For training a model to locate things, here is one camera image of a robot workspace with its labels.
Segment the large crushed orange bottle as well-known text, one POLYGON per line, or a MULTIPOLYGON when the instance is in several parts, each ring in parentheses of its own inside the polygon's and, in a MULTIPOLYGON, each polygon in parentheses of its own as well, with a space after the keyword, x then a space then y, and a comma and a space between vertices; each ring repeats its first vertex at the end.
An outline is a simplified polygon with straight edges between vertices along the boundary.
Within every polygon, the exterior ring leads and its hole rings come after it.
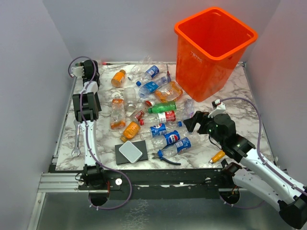
POLYGON ((156 98, 161 102, 169 102, 178 100, 183 93, 183 90, 177 82, 171 81, 155 91, 156 98))

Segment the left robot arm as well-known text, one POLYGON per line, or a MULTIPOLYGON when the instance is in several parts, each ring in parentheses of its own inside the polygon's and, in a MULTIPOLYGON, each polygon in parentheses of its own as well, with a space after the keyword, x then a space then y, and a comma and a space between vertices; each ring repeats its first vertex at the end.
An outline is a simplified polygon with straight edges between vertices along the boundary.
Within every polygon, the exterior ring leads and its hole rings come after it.
POLYGON ((72 96, 75 120, 80 125, 84 144, 84 167, 80 180, 84 186, 92 190, 103 189, 106 177, 99 164, 96 144, 96 122, 101 111, 98 97, 100 87, 98 63, 91 59, 77 63, 71 68, 71 75, 80 77, 83 81, 82 90, 72 96))

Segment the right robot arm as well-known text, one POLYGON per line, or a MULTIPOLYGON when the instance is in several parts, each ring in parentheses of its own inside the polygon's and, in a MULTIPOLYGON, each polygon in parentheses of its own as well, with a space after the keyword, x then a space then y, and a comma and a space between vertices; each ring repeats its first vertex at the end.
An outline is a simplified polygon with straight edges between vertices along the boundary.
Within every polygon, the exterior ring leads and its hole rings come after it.
POLYGON ((189 132, 200 124, 198 134, 206 134, 221 145, 234 163, 226 167, 220 181, 225 187, 234 184, 257 195, 278 212, 289 226, 301 229, 307 222, 307 187, 295 180, 262 155, 249 140, 237 134, 228 114, 213 117, 197 111, 184 120, 189 132))

